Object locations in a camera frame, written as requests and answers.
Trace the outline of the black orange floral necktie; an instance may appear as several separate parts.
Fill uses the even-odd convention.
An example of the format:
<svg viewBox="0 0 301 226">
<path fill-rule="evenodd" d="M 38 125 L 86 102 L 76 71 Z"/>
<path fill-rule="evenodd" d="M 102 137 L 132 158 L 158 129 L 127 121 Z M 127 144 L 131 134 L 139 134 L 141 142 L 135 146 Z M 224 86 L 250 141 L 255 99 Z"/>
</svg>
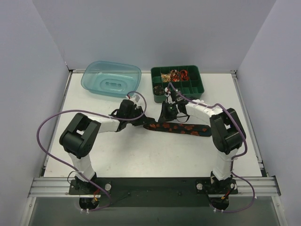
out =
<svg viewBox="0 0 301 226">
<path fill-rule="evenodd" d="M 211 128 L 203 124 L 185 124 L 185 123 L 172 123 L 172 122 L 152 122 L 144 124 L 143 127 L 147 130 L 157 132 L 167 132 L 175 134 L 188 134 L 199 137 L 210 137 L 212 135 Z"/>
</svg>

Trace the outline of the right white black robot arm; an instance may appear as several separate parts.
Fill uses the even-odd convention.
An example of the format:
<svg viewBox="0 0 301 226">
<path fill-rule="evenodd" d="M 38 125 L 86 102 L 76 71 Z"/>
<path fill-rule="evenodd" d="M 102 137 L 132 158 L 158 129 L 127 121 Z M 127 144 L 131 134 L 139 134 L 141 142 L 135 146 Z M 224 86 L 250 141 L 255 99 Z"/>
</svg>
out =
<svg viewBox="0 0 301 226">
<path fill-rule="evenodd" d="M 234 189 L 231 185 L 234 159 L 247 152 L 246 133 L 237 112 L 221 104 L 209 106 L 203 100 L 190 100 L 173 88 L 166 87 L 163 92 L 166 100 L 162 103 L 161 121 L 172 121 L 179 113 L 209 120 L 212 141 L 218 150 L 210 176 L 211 188 L 218 192 Z"/>
</svg>

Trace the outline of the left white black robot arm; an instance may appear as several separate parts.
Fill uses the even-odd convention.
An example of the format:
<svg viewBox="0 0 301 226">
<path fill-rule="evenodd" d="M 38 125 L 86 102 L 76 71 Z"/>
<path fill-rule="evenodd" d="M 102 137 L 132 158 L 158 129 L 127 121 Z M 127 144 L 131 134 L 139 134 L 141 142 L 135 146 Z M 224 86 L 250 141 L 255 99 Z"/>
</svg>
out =
<svg viewBox="0 0 301 226">
<path fill-rule="evenodd" d="M 90 187 L 88 180 L 95 182 L 97 178 L 89 153 L 99 133 L 119 132 L 129 123 L 133 126 L 141 126 L 146 123 L 147 117 L 143 114 L 139 99 L 138 95 L 124 99 L 119 109 L 114 110 L 108 118 L 92 119 L 82 113 L 75 114 L 62 133 L 59 143 L 77 169 L 75 180 L 78 186 Z"/>
</svg>

